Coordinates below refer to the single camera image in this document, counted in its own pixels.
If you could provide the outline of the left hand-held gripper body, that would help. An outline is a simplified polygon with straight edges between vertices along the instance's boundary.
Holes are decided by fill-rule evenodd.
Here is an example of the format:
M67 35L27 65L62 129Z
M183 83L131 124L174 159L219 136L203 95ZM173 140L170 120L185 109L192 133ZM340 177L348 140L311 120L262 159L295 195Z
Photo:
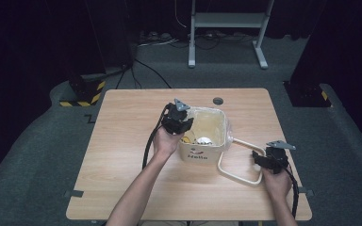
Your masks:
M178 99L174 99L174 103L168 103L165 106L167 113L161 120L162 126L169 134L181 134L181 128L188 119L189 105L184 104Z

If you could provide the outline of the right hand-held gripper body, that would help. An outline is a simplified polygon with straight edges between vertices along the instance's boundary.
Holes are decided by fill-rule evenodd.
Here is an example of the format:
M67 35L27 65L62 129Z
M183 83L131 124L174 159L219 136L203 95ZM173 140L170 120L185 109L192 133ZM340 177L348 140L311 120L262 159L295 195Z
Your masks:
M267 145L266 156L271 160L271 170L278 174L289 165L286 149L295 150L296 146L283 140L271 141Z

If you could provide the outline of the clear plastic bag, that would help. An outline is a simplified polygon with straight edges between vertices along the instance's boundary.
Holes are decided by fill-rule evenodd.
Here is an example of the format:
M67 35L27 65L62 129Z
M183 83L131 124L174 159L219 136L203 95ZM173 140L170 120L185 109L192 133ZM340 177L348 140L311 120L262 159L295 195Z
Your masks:
M232 143L231 125L223 111L210 107L192 107L188 118L194 118L193 124L184 136L197 139L208 137L212 145L187 144L181 141L181 147L195 152L224 152Z

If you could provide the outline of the cream plastic trash bin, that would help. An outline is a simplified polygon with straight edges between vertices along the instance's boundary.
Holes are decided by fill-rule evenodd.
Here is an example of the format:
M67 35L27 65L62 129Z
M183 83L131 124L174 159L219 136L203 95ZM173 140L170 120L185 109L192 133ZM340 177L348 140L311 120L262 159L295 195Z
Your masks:
M181 159L185 162L197 163L197 164L216 164L223 152L195 152L194 150L188 150L181 147L181 140L179 143L179 153Z

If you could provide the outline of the person's left hand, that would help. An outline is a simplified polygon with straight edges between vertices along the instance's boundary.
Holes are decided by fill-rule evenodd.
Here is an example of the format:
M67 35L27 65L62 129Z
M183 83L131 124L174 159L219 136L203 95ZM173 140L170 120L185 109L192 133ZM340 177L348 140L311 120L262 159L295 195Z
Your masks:
M178 149L178 143L183 136L183 134L169 134L164 128L160 127L154 137L154 159L167 161Z

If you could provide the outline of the person's right hand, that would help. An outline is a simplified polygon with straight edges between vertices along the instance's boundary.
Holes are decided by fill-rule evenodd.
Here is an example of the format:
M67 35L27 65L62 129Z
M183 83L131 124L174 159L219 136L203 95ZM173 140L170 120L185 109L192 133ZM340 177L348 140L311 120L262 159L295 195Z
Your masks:
M265 187L273 202L286 202L286 197L291 190L292 182L289 175L282 171L273 174L269 169L262 170L265 180Z

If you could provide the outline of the black yellow striped base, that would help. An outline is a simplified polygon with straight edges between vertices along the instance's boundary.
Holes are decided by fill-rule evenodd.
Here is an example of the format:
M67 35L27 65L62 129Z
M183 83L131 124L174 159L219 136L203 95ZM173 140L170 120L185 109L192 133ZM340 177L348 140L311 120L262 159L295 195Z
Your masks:
M328 95L320 86L306 86L289 81L283 83L290 102L295 107L330 107Z
M100 79L87 81L81 76L71 78L59 98L59 104L61 106L96 105L105 84L106 82Z

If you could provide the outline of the power strip with plugs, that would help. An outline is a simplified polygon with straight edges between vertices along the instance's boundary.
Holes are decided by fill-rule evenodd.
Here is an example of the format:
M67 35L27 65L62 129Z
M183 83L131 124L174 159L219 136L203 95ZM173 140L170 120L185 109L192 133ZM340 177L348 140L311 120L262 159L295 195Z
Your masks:
M138 47L144 46L155 46L155 45L166 45L178 42L178 39L173 38L169 33L157 33L155 31L149 33L140 33L140 39Z

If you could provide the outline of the white metal stand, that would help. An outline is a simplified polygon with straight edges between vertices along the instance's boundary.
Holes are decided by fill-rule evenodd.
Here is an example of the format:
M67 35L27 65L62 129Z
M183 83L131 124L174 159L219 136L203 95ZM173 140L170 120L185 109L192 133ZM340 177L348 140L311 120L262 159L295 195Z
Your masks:
M197 12L196 0L191 3L190 34L189 34L189 59L188 66L196 66L195 55L195 30L197 28L259 28L258 37L252 41L255 55L262 70L269 68L264 57L261 45L267 30L268 22L272 14L275 0L269 0L265 12L262 13L222 13L222 12Z

